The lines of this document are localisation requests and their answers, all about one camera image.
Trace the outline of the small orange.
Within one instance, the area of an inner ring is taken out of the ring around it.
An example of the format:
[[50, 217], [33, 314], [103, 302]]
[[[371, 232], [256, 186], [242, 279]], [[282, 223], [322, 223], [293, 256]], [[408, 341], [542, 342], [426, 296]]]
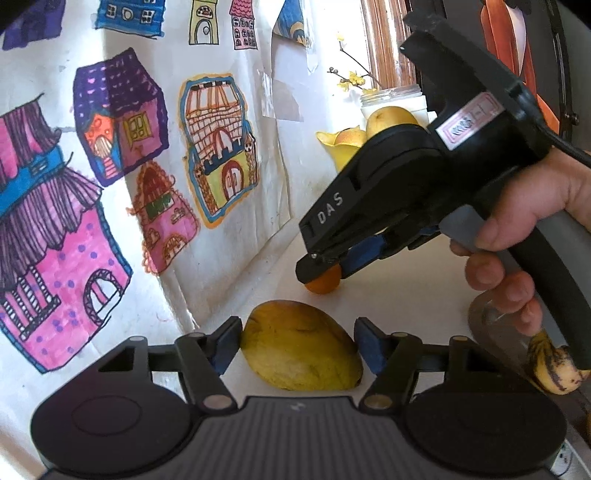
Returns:
[[335, 264], [330, 269], [322, 273], [317, 279], [305, 283], [304, 287], [311, 293], [318, 295], [327, 295], [335, 291], [341, 284], [342, 269], [339, 264]]

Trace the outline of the yellow green mango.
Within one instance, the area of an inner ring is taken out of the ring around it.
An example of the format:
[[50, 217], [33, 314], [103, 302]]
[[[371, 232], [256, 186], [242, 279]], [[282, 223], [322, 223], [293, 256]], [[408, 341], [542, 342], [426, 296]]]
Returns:
[[321, 309], [297, 301], [257, 305], [243, 327], [240, 348], [257, 376], [283, 390], [351, 390], [363, 378], [352, 337]]

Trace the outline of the yellow plastic bowl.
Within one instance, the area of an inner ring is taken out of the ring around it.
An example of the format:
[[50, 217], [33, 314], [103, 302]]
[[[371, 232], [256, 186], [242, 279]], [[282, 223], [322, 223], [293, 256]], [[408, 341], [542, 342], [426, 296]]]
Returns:
[[353, 158], [367, 140], [366, 131], [359, 126], [346, 128], [336, 133], [318, 131], [315, 135], [332, 157], [335, 169], [338, 172], [345, 168], [349, 160]]

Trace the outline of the yellow pear in bowl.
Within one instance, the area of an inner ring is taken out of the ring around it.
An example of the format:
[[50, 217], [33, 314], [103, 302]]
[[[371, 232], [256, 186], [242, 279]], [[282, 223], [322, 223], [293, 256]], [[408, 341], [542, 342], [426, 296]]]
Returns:
[[418, 124], [415, 116], [408, 110], [398, 106], [386, 106], [370, 114], [367, 120], [367, 139], [394, 126]]

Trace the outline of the white printed table cloth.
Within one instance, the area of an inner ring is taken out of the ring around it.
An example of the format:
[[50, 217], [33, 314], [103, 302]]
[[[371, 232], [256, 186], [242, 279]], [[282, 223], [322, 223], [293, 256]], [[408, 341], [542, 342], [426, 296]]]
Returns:
[[312, 294], [297, 281], [294, 268], [303, 255], [297, 223], [290, 221], [235, 281], [188, 293], [193, 327], [211, 332], [232, 315], [247, 318], [267, 300], [294, 300], [322, 309], [347, 331], [356, 318], [367, 317], [387, 332], [409, 332], [426, 343], [443, 344], [454, 335], [474, 339], [468, 310], [483, 292], [468, 286], [463, 259], [443, 237], [370, 265], [328, 295]]

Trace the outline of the white jar with flowers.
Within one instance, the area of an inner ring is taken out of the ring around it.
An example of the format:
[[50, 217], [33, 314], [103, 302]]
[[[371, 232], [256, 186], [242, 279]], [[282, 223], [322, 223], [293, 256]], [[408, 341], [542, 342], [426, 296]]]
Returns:
[[435, 117], [433, 112], [428, 111], [426, 95], [417, 83], [392, 88], [383, 87], [377, 75], [370, 71], [369, 67], [346, 51], [344, 38], [339, 37], [338, 44], [339, 52], [361, 70], [360, 72], [356, 70], [341, 72], [331, 66], [327, 73], [339, 80], [339, 88], [353, 93], [353, 98], [361, 108], [363, 123], [367, 123], [370, 115], [386, 107], [400, 107], [407, 110], [423, 127], [426, 127]]

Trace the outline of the spotted banana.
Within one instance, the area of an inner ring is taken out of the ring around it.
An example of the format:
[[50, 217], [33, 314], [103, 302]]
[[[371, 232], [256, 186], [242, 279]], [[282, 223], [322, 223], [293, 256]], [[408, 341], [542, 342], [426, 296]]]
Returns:
[[567, 347], [555, 347], [545, 330], [530, 338], [527, 358], [537, 382], [555, 395], [576, 391], [590, 375], [576, 367]]

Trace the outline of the houses drawing paper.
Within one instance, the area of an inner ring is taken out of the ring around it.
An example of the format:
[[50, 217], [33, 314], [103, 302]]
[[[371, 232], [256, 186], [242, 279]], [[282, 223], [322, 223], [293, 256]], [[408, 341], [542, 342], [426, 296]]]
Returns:
[[1, 5], [1, 475], [35, 408], [130, 335], [211, 315], [290, 219], [279, 1]]

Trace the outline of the girl in orange dress painting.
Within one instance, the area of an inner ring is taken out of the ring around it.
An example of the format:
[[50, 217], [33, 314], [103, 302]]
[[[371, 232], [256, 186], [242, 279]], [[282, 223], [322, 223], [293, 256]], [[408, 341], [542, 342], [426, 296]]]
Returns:
[[527, 35], [525, 9], [517, 1], [484, 1], [480, 13], [488, 51], [519, 77], [536, 98], [543, 117], [554, 133], [560, 122], [537, 93], [536, 74]]

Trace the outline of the bear and girl drawing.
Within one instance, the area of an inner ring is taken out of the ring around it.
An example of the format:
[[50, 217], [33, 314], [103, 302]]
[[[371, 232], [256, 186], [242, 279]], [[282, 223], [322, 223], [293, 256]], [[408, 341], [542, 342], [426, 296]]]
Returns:
[[304, 11], [300, 0], [286, 0], [277, 16], [276, 24], [273, 27], [273, 33], [284, 39], [291, 40], [308, 47], [307, 26], [304, 21]]

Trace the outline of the brown wooden door frame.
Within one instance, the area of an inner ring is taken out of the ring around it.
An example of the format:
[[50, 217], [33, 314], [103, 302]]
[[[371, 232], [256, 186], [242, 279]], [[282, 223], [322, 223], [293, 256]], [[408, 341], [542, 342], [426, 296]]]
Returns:
[[408, 5], [404, 0], [362, 1], [370, 69], [381, 89], [417, 83], [414, 65], [399, 51], [410, 35], [403, 21]]

